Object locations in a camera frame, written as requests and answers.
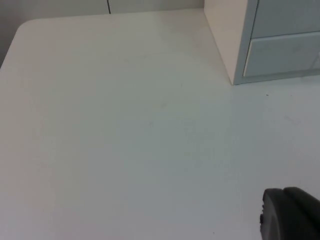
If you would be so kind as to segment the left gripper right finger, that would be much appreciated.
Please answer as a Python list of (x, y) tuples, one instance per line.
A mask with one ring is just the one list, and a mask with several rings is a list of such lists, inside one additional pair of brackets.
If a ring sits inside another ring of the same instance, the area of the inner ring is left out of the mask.
[(288, 199), (283, 217), (284, 240), (320, 238), (320, 201), (298, 187), (283, 189)]

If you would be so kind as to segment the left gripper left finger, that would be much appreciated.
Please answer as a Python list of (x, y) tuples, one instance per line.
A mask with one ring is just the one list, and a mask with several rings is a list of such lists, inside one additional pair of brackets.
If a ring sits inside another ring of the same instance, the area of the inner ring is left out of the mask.
[(262, 201), (260, 233), (263, 240), (304, 239), (304, 215), (283, 190), (266, 189)]

